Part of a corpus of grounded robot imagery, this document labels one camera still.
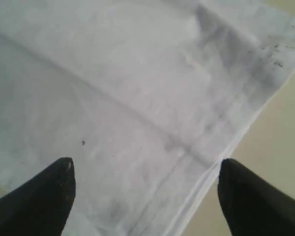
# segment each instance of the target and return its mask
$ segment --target white sheet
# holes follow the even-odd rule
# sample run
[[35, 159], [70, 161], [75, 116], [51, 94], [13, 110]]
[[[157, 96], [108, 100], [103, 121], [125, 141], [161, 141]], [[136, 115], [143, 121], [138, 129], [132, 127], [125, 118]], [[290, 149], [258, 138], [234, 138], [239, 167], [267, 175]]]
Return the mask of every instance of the white sheet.
[[0, 186], [70, 156], [63, 235], [179, 235], [294, 70], [256, 1], [0, 0]]

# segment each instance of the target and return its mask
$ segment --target beige floor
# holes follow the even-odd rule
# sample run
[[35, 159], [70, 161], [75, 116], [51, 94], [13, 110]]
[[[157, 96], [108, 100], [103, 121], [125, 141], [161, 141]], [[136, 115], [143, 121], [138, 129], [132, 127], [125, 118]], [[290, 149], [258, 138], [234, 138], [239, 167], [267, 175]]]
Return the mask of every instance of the beige floor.
[[[268, 0], [295, 16], [295, 0]], [[295, 74], [270, 101], [233, 153], [233, 158], [295, 198]], [[217, 198], [217, 182], [183, 236], [230, 236]]]

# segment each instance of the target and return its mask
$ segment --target white cloth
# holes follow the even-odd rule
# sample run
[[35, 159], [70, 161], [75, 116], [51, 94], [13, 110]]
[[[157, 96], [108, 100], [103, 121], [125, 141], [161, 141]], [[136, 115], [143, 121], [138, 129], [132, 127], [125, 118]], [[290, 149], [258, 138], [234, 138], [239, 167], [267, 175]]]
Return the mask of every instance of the white cloth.
[[0, 0], [0, 186], [70, 156], [63, 235], [179, 235], [294, 70], [257, 1]]

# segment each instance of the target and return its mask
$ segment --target floor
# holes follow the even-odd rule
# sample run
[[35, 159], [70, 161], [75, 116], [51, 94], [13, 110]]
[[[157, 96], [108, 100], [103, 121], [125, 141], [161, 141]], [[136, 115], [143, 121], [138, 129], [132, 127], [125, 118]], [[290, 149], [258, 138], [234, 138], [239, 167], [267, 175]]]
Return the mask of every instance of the floor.
[[[267, 0], [295, 16], [295, 0]], [[295, 74], [251, 125], [233, 158], [295, 198]], [[230, 236], [217, 198], [209, 190], [183, 236]]]

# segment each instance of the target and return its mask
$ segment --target white fabric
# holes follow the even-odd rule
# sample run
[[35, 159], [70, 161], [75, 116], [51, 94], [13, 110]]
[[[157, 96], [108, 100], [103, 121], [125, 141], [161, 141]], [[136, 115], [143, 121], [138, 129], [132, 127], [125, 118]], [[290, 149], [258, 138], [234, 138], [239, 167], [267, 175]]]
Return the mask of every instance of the white fabric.
[[0, 0], [0, 186], [70, 156], [63, 235], [179, 235], [294, 70], [257, 1]]

